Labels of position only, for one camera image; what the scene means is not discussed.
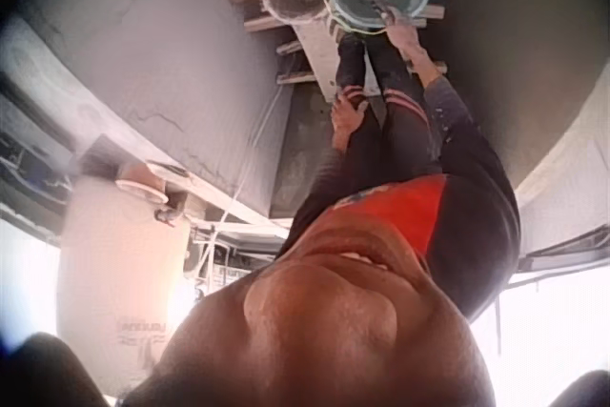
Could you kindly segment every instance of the teeth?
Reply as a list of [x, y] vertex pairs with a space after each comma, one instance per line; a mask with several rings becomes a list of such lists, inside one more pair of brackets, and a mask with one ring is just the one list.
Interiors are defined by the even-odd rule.
[[371, 264], [373, 266], [378, 267], [379, 269], [381, 269], [383, 271], [387, 271], [388, 270], [388, 266], [386, 266], [385, 264], [375, 264], [375, 262], [373, 262], [369, 257], [361, 256], [358, 253], [342, 253], [339, 256], [347, 257], [348, 259], [353, 259], [355, 261], [364, 262], [366, 264]]

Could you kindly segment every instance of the dark pants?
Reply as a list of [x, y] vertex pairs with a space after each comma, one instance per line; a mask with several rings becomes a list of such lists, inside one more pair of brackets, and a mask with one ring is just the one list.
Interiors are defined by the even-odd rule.
[[387, 115], [381, 127], [369, 107], [362, 125], [350, 138], [346, 157], [352, 185], [348, 187], [349, 192], [440, 173], [436, 135], [422, 87], [407, 72], [400, 53], [385, 34], [364, 39], [348, 34], [341, 40], [337, 86], [355, 107], [364, 100], [365, 51], [386, 103]]

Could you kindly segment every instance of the man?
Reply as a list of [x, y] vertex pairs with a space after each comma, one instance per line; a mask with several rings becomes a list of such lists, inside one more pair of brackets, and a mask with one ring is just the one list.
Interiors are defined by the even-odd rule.
[[514, 270], [515, 198], [416, 30], [387, 31], [339, 45], [332, 148], [278, 260], [201, 301], [123, 405], [494, 404], [468, 320]]

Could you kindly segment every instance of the hand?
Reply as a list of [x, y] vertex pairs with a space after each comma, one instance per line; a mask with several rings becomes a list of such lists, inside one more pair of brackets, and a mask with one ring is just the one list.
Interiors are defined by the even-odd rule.
[[425, 49], [419, 44], [419, 38], [417, 36], [417, 29], [409, 20], [409, 18], [403, 16], [400, 11], [390, 7], [394, 21], [388, 25], [386, 32], [392, 45], [402, 51], [406, 57], [414, 60], [414, 57], [420, 56], [425, 53]]
[[333, 120], [333, 146], [345, 152], [352, 133], [360, 127], [364, 119], [364, 112], [369, 107], [367, 101], [360, 102], [355, 109], [350, 101], [343, 94], [337, 96], [336, 102], [331, 110]]

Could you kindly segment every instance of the leg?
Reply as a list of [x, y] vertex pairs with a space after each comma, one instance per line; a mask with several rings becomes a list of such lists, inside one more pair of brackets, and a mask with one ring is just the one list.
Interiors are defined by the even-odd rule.
[[438, 173], [434, 130], [421, 86], [385, 34], [367, 37], [366, 46], [388, 109], [383, 128], [384, 152], [391, 165], [388, 181]]
[[[336, 84], [354, 107], [364, 101], [364, 50], [364, 43], [350, 33], [343, 37], [338, 47], [340, 61]], [[345, 196], [381, 184], [376, 166], [380, 149], [381, 128], [369, 107], [362, 125], [350, 138], [345, 160]]]

